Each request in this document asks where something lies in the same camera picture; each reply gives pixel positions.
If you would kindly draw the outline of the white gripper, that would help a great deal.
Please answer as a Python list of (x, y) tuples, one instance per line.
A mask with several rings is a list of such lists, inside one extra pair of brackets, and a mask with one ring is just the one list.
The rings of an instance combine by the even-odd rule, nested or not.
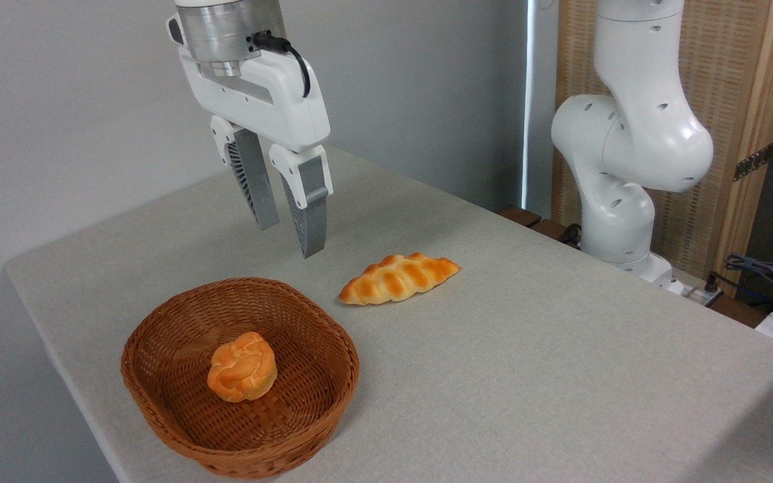
[(197, 64), (184, 46), (178, 55), (197, 102), (215, 114), (211, 131), (221, 161), (232, 168), (260, 229), (280, 219), (258, 135), (275, 143), (270, 161), (282, 176), (303, 257), (318, 253), (325, 247), (326, 199), (334, 189), (319, 146), (330, 135), (330, 122), (313, 69), (304, 97), (303, 75), (292, 56), (264, 52), (243, 61), (239, 76), (220, 77)]

